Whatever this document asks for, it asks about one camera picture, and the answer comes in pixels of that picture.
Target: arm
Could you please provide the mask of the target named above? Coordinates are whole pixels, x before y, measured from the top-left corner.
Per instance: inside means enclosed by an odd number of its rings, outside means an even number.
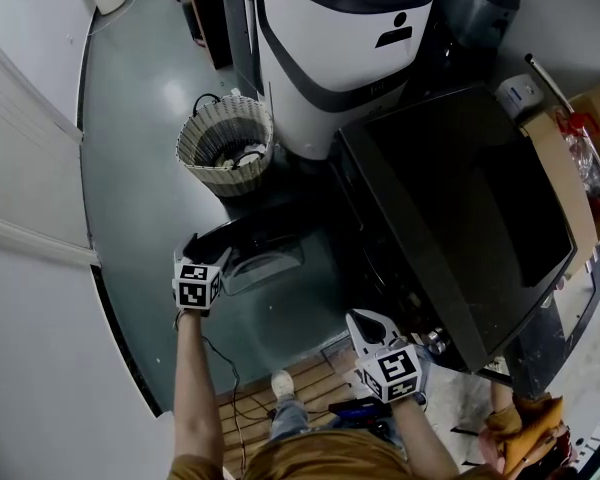
[[[413,474],[423,480],[459,476],[458,466],[413,397],[404,398],[392,407]]]
[[[222,426],[197,311],[188,311],[180,318],[173,405],[175,456],[195,455],[222,468]]]

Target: door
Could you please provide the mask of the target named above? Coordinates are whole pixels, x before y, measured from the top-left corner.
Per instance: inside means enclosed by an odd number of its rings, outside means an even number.
[[[0,60],[0,222],[90,248],[80,144]]]

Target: white wall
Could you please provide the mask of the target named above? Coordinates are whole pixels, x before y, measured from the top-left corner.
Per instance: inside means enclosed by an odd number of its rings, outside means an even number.
[[[111,336],[88,268],[0,250],[0,480],[159,480],[155,419]]]
[[[600,0],[522,0],[500,48],[495,82],[542,62],[567,95],[600,81]]]
[[[94,10],[92,0],[0,0],[0,48],[72,123]]]

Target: jeans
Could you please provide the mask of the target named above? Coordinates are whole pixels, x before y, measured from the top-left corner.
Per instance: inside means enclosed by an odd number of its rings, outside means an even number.
[[[404,455],[404,445],[398,434],[395,420],[391,418],[382,418],[389,426],[389,435],[386,442],[395,445]],[[281,441],[288,437],[305,434],[307,432],[319,432],[320,430],[351,429],[353,426],[348,421],[339,417],[334,418],[330,423],[318,428],[309,428],[309,415],[304,404],[294,395],[285,395],[280,397],[276,406],[276,417],[271,424],[269,441]]]

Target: person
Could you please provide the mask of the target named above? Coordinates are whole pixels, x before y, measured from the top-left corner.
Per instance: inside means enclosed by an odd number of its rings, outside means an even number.
[[[544,432],[522,460],[506,467],[506,441],[546,415],[555,402],[548,393],[537,400],[516,397],[508,386],[491,382],[493,412],[485,420],[486,429],[480,433],[480,448],[486,462],[498,472],[506,473],[507,480],[557,480],[577,476],[577,471],[568,466],[571,444],[564,423]]]
[[[178,315],[174,419],[175,452],[169,480],[221,480],[224,439],[207,367],[200,315]],[[307,412],[286,372],[273,376],[278,398],[270,441],[251,459],[245,480],[472,480],[502,479],[491,466],[464,475],[420,406],[405,398],[393,414],[408,463],[395,446],[365,430],[308,428]]]

